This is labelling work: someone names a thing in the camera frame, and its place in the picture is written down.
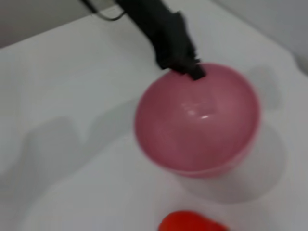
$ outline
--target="pink bowl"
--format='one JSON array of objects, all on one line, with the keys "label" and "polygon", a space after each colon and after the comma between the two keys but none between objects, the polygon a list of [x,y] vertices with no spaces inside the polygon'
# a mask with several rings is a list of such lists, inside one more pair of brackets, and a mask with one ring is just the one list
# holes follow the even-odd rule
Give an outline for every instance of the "pink bowl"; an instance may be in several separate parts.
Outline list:
[{"label": "pink bowl", "polygon": [[249,153],[260,121],[252,86],[238,72],[203,65],[207,76],[193,81],[169,72],[143,95],[135,132],[146,155],[186,177],[215,177]]}]

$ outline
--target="cable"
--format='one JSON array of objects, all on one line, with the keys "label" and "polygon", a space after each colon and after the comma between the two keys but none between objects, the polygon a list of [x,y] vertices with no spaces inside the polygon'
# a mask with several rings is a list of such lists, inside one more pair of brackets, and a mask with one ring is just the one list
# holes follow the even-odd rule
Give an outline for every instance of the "cable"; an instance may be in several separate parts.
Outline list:
[{"label": "cable", "polygon": [[90,2],[90,0],[80,0],[93,14],[97,15],[99,18],[105,20],[105,21],[116,21],[122,18],[125,15],[125,12],[122,12],[119,16],[115,18],[109,18],[102,13],[98,11],[98,9],[95,8],[95,6]]}]

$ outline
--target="black cable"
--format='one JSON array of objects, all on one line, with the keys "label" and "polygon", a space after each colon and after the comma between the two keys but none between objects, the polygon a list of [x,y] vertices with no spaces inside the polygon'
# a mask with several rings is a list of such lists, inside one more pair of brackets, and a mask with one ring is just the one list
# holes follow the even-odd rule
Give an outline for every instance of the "black cable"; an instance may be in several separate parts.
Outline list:
[{"label": "black cable", "polygon": [[125,15],[125,12],[122,12],[119,16],[115,18],[109,18],[98,11],[98,9],[90,2],[90,0],[80,0],[93,14],[97,15],[99,18],[105,21],[116,21],[122,18]]}]

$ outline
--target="white table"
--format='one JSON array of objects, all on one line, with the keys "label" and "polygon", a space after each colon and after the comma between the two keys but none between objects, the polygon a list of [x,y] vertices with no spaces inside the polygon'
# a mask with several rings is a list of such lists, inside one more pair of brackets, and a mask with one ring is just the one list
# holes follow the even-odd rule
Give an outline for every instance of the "white table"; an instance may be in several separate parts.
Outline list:
[{"label": "white table", "polygon": [[155,231],[177,209],[234,231],[308,229],[307,77],[288,51],[212,2],[167,2],[185,12],[205,62],[232,66],[256,86],[264,109],[256,150],[203,189],[150,163],[132,118],[163,72],[126,17],[89,16],[0,51],[1,78],[10,77],[0,103],[11,113],[0,114],[0,124],[11,118],[0,135],[14,128],[23,150],[0,165],[0,180],[13,176],[2,186],[1,230]]}]

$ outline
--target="table surface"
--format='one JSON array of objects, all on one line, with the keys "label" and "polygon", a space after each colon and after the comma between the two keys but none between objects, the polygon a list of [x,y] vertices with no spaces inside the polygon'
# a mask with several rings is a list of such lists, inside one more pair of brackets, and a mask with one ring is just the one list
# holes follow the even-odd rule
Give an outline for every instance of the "table surface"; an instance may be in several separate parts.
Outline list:
[{"label": "table surface", "polygon": [[128,18],[89,16],[0,51],[19,81],[20,132],[33,144],[32,170],[36,163],[23,174],[24,201],[14,204],[25,208],[19,231],[155,231],[177,209],[234,231],[307,230],[307,77],[287,50],[214,3],[167,2],[185,12],[203,61],[255,85],[263,114],[253,154],[204,182],[146,159],[132,132],[134,109],[164,72]]}]

